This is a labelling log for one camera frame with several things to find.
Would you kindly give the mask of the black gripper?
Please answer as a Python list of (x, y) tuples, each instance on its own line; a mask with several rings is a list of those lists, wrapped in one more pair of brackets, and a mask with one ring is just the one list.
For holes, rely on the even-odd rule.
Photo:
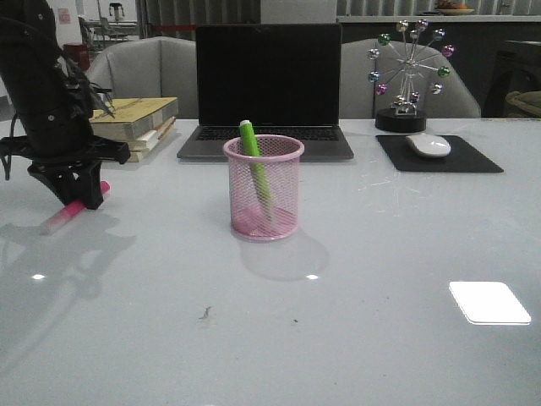
[[(12, 156), (33, 161), (28, 173), (45, 185), (65, 206), (80, 200), (95, 210), (103, 202), (101, 161), (124, 164), (130, 155), (124, 142), (94, 134), (90, 119), (95, 103), (78, 99), (12, 100), (14, 116), (25, 134), (1, 139), (1, 162), (9, 167)], [(69, 166), (79, 162), (71, 169)]]

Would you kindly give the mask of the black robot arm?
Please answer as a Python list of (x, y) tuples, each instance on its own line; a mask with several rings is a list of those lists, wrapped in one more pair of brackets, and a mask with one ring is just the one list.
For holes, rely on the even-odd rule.
[(1, 162), (10, 173), (12, 156), (31, 161), (28, 173), (64, 205), (76, 200), (95, 210), (103, 202), (101, 164), (124, 164), (124, 142), (94, 134), (96, 109), (112, 115), (103, 89), (57, 43), (52, 8), (45, 1), (1, 3), (1, 78), (11, 98), (14, 123), (25, 135), (1, 140)]

